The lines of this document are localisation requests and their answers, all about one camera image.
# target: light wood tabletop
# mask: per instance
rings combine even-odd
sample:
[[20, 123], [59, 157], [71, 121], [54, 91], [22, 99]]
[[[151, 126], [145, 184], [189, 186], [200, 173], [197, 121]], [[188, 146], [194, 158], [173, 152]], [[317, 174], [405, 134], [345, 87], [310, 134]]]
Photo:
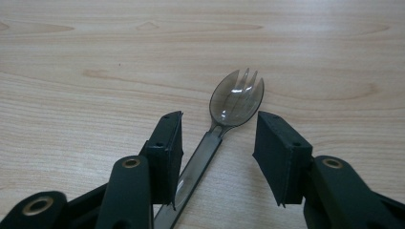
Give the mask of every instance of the light wood tabletop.
[[[214, 89], [248, 67], [261, 111], [405, 202], [405, 1], [0, 0], [0, 220], [104, 184], [175, 111], [183, 168]], [[177, 228], [307, 228], [252, 157], [256, 120], [224, 136]]]

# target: screw hole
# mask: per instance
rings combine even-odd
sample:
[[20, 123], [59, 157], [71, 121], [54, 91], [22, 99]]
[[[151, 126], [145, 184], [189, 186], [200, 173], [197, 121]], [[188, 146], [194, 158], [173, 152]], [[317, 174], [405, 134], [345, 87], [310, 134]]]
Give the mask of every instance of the screw hole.
[[45, 212], [53, 205], [53, 198], [41, 197], [29, 202], [23, 209], [23, 214], [30, 217]]
[[122, 166], [127, 169], [131, 169], [140, 165], [140, 161], [138, 159], [130, 158], [122, 162]]

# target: wooden table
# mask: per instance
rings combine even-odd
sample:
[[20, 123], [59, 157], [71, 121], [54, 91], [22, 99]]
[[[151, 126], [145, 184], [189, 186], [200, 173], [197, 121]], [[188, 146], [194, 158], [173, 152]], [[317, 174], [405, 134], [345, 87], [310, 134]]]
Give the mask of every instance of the wooden table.
[[[4, 0], [0, 219], [34, 193], [107, 182], [178, 110], [185, 165], [214, 89], [247, 67], [266, 84], [260, 110], [405, 202], [405, 1]], [[178, 228], [306, 228], [251, 156], [255, 125], [226, 134]]]

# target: wood grain surface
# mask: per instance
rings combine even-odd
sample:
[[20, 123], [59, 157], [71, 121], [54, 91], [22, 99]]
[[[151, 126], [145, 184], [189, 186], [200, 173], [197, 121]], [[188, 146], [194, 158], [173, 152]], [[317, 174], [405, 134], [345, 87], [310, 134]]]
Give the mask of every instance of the wood grain surface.
[[[0, 219], [34, 193], [107, 182], [167, 113], [184, 112], [185, 165], [214, 89], [247, 67], [266, 84], [260, 110], [405, 202], [404, 12], [402, 0], [0, 0]], [[306, 228], [251, 156], [255, 125], [226, 134], [177, 228]]]

